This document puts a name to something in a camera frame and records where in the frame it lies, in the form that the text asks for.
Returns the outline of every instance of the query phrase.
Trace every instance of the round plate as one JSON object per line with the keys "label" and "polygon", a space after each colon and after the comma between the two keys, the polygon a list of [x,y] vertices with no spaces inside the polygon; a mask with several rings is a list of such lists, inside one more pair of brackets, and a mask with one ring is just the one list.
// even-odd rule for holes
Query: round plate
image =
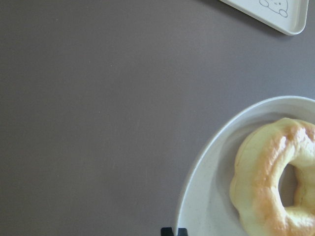
{"label": "round plate", "polygon": [[284,117],[315,123],[315,101],[298,96],[261,101],[236,115],[206,144],[183,187],[175,235],[186,228],[189,236],[247,236],[229,198],[234,158],[248,134]]}

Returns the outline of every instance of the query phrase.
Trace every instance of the plate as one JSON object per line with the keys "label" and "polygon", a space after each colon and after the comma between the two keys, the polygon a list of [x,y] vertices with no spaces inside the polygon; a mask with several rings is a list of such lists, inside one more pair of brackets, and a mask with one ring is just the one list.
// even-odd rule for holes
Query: plate
{"label": "plate", "polygon": [[302,32],[309,0],[221,0],[287,35]]}
{"label": "plate", "polygon": [[232,118],[205,145],[183,187],[175,235],[178,228],[186,228],[192,236],[247,236],[229,198],[235,155],[248,134],[283,117],[315,123],[315,101],[299,96],[261,101]]}

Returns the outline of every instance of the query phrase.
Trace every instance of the dish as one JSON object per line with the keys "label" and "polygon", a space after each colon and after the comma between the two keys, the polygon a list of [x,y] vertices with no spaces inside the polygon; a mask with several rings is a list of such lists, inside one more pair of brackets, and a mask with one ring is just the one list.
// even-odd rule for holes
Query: dish
{"label": "dish", "polygon": [[174,235],[176,229],[186,228],[194,236],[247,236],[229,198],[235,155],[248,134],[283,117],[315,123],[315,100],[281,96],[258,102],[232,118],[205,145],[184,184]]}
{"label": "dish", "polygon": [[302,32],[309,0],[221,0],[287,35]]}

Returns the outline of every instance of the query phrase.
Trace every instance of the donut hole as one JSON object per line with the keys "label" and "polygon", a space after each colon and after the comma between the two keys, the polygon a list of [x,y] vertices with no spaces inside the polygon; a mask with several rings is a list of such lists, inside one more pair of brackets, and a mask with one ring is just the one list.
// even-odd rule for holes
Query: donut hole
{"label": "donut hole", "polygon": [[289,207],[294,204],[294,192],[297,187],[297,179],[294,173],[294,166],[288,164],[279,180],[279,194],[282,205]]}

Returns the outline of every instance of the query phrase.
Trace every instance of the donut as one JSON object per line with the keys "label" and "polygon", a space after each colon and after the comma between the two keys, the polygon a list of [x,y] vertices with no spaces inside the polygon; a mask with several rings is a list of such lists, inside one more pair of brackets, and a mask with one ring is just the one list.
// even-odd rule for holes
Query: donut
{"label": "donut", "polygon": [[[297,188],[284,207],[279,179],[294,166]],[[282,118],[248,135],[238,149],[230,199],[250,236],[315,236],[315,125]]]}

